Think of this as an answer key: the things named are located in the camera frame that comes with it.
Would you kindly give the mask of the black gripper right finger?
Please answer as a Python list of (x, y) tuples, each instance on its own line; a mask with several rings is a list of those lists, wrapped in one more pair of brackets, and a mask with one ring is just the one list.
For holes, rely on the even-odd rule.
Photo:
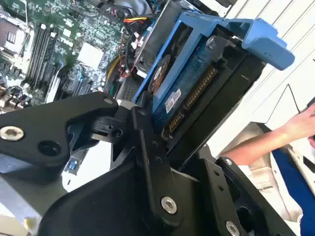
[(208, 147), (198, 152), (205, 212), (217, 236), (292, 236), (251, 181), (228, 157), (215, 159)]

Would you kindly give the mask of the person's bare hand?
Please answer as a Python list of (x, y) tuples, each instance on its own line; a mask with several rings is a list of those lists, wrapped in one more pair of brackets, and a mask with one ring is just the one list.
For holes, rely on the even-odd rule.
[(289, 142), (307, 138), (311, 147), (315, 148), (315, 104), (292, 117), (285, 124), (285, 130)]

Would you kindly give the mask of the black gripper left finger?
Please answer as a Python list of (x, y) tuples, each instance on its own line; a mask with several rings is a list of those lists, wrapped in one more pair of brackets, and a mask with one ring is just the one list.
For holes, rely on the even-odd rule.
[(80, 95), (1, 115), (0, 201), (39, 229), (50, 207), (79, 189), (66, 192), (62, 185), (70, 156), (99, 141), (113, 145), (113, 169), (141, 161), (169, 163), (149, 111), (120, 106), (102, 92)]

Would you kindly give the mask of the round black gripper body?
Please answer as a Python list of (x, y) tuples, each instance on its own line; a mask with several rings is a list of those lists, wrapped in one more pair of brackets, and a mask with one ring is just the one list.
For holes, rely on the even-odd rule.
[(123, 164), (57, 200), (44, 215), (41, 236), (218, 235), (210, 204), (211, 179), (223, 176), (209, 161), (198, 173), (173, 172), (164, 161)]

